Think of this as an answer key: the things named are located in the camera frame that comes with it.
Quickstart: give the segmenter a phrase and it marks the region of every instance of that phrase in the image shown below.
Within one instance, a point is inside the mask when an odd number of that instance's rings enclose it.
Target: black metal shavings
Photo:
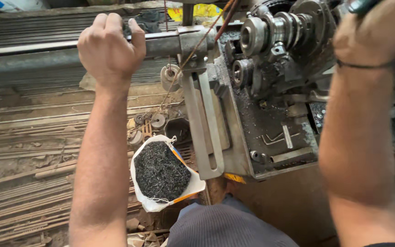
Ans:
[[[151,142],[135,157],[135,177],[148,198],[177,199],[190,181],[191,173],[165,142]]]

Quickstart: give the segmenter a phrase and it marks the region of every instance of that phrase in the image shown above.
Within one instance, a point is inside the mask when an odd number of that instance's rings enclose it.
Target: bracelet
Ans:
[[[347,66],[350,68],[374,70],[374,69],[383,69],[383,68],[394,67],[395,61],[392,60],[391,62],[387,62],[387,63],[381,64],[381,65],[370,66],[370,65],[350,64],[350,63],[343,62],[337,58],[336,63],[339,67]]]

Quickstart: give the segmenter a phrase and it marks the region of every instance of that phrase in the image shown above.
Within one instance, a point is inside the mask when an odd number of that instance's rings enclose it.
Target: bag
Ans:
[[[179,201],[182,201],[182,200],[205,189],[206,182],[202,181],[199,178],[199,173],[197,173],[196,171],[194,171],[193,169],[191,169],[190,167],[185,165],[185,162],[182,159],[181,155],[173,147],[172,143],[175,140],[176,140],[176,137],[173,137],[173,139],[170,139],[170,138],[166,137],[165,135],[156,135],[154,137],[150,137],[149,139],[147,139],[146,142],[144,142],[144,144],[135,152],[134,156],[132,157],[132,162],[130,164],[130,175],[132,176],[133,185],[135,187],[135,195],[136,195],[137,200],[140,201],[141,204],[143,205],[143,208],[146,212],[159,212],[159,211],[163,210],[164,208],[166,208],[167,206],[170,206],[170,205],[173,205]],[[143,193],[140,190],[140,187],[138,187],[138,183],[136,182],[136,175],[135,175],[135,164],[134,164],[135,157],[137,157],[138,154],[141,152],[141,150],[144,149],[146,144],[151,143],[151,142],[159,142],[159,141],[166,142],[168,147],[170,148],[170,150],[172,150],[172,152],[174,153],[174,155],[182,162],[182,164],[184,164],[184,166],[187,167],[187,169],[191,173],[190,182],[188,183],[188,186],[187,186],[187,188],[185,188],[184,192],[182,192],[181,196],[177,199],[174,199],[173,201],[166,203],[166,204],[157,203],[157,202],[149,199],[147,196],[143,195]]]

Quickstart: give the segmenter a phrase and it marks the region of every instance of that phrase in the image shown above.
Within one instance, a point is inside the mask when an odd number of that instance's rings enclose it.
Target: hand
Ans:
[[[334,37],[337,57],[346,63],[376,66],[395,59],[395,0],[383,0],[363,19],[348,14]]]
[[[79,37],[77,48],[85,69],[96,79],[96,92],[122,93],[129,90],[130,78],[146,56],[144,31],[135,19],[129,20],[132,43],[123,36],[120,15],[99,14]]]

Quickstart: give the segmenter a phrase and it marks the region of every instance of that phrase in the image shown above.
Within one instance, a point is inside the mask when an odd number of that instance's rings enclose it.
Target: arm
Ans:
[[[96,79],[96,97],[77,163],[69,222],[70,245],[125,246],[129,167],[127,94],[146,54],[144,31],[129,20],[132,44],[118,14],[99,14],[77,47]]]
[[[359,65],[395,59],[395,0],[364,19],[348,15],[334,38],[337,57]],[[320,142],[320,168],[344,247],[395,242],[395,161],[390,132],[393,71],[337,68]]]

